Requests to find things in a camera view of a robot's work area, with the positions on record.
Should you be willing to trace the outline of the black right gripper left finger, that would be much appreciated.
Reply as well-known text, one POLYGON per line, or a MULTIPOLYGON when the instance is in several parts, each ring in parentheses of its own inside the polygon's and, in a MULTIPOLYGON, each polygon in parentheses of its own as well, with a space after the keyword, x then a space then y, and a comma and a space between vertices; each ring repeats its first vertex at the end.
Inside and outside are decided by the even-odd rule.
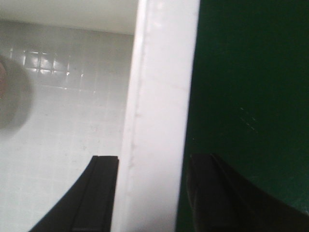
POLYGON ((119 159, 93 156, 71 188, 33 232, 109 232, 119 159))

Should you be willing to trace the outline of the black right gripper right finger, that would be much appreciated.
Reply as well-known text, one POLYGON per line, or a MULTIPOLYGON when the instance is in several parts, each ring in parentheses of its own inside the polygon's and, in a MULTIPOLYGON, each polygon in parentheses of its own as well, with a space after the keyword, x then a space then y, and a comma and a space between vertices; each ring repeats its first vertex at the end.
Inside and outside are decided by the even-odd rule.
POLYGON ((187 192, 197 232, 307 232, 308 215, 259 189, 215 154, 193 154, 187 192))

